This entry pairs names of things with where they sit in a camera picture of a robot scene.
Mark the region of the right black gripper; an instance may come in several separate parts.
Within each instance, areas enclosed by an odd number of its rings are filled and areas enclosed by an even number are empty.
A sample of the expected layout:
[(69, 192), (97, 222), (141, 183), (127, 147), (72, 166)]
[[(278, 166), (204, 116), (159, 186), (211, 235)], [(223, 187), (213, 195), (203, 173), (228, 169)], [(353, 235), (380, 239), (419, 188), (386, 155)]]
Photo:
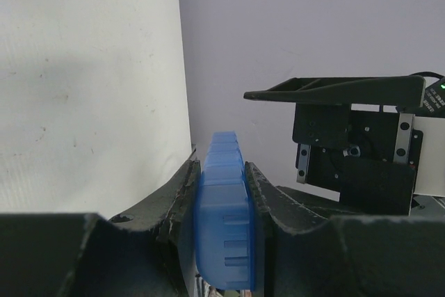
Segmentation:
[(343, 104), (420, 106), (425, 86), (420, 76), (292, 78), (243, 98), (298, 104), (299, 183), (335, 191), (341, 204), (367, 214), (407, 216), (423, 142), (414, 116)]

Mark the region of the blue weekly pill organizer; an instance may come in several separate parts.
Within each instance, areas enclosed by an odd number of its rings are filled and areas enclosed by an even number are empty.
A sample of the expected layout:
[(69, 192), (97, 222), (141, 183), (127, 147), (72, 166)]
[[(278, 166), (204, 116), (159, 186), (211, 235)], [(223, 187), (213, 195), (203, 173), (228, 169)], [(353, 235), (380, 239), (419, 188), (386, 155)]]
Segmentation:
[(222, 290), (254, 288), (254, 208), (233, 131), (212, 136), (195, 200), (194, 237), (205, 281)]

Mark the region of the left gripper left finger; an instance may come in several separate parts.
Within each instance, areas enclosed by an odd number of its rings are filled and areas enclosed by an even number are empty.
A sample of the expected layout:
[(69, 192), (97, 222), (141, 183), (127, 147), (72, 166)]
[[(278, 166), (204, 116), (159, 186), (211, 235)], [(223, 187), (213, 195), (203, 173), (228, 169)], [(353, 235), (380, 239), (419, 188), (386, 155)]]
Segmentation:
[(2, 214), (2, 296), (192, 296), (199, 161), (105, 219)]

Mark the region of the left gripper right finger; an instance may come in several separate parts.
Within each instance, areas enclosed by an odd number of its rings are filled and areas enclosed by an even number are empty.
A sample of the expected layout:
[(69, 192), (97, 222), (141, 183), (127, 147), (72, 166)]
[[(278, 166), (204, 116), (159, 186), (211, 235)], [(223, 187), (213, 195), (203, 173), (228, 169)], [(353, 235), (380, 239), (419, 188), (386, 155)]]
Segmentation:
[(444, 219), (370, 216), (245, 175), (255, 212), (254, 296), (443, 296)]

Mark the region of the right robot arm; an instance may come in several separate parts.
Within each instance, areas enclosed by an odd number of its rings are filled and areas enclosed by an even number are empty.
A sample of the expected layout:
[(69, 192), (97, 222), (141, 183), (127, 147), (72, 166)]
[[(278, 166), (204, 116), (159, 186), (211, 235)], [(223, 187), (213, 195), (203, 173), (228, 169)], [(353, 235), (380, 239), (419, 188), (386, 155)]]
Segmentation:
[(409, 214), (416, 195), (444, 196), (444, 77), (292, 78), (252, 101), (296, 106), (297, 180), (377, 215)]

